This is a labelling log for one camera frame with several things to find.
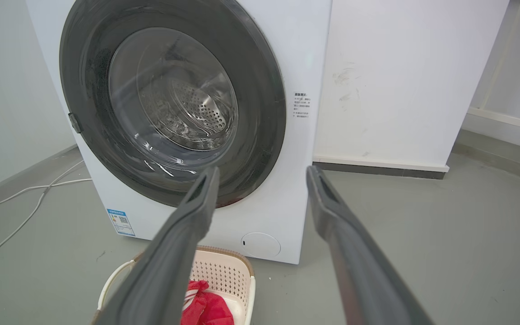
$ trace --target blue label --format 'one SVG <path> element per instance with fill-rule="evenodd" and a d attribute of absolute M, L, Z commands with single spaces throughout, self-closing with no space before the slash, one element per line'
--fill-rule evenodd
<path fill-rule="evenodd" d="M 128 216 L 125 215 L 125 212 L 107 209 L 107 214 L 110 216 L 111 223 L 114 224 L 114 228 L 118 234 L 134 237 L 136 236 L 134 230 L 132 229 L 132 225 L 130 225 Z"/>
<path fill-rule="evenodd" d="M 125 216 L 125 212 L 118 210 L 107 210 L 108 214 L 117 214 L 118 216 Z"/>

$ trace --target washing machine door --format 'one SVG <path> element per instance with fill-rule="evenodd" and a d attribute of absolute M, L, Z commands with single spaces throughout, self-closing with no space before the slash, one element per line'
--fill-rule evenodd
<path fill-rule="evenodd" d="M 286 123 L 274 54 L 235 0 L 77 0 L 60 43 L 70 120 L 121 181 L 177 206 L 207 167 L 252 193 Z"/>

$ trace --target door hinge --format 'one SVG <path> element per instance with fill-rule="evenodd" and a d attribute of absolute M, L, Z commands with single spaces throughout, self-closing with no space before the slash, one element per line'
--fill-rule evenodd
<path fill-rule="evenodd" d="M 74 113 L 68 114 L 68 117 L 70 117 L 70 122 L 72 123 L 72 128 L 76 130 L 77 133 L 81 133 L 81 125 L 78 121 L 78 117 Z"/>

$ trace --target door glass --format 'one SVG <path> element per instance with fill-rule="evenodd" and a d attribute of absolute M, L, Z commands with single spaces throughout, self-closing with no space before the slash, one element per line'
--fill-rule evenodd
<path fill-rule="evenodd" d="M 194 175 L 227 150 L 238 122 L 236 95 L 204 45 L 169 28 L 147 28 L 118 47 L 109 69 L 114 113 L 126 137 L 152 161 Z"/>

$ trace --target warning label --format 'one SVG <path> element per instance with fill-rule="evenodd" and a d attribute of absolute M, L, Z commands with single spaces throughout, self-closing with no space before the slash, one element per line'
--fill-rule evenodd
<path fill-rule="evenodd" d="M 107 214 L 109 214 L 111 222 L 114 224 L 114 227 L 118 233 L 128 236 L 136 236 L 132 226 L 130 225 L 128 216 L 125 215 L 125 212 L 108 209 Z"/>
<path fill-rule="evenodd" d="M 306 93 L 294 93 L 292 117 L 307 119 L 310 116 L 310 98 Z"/>

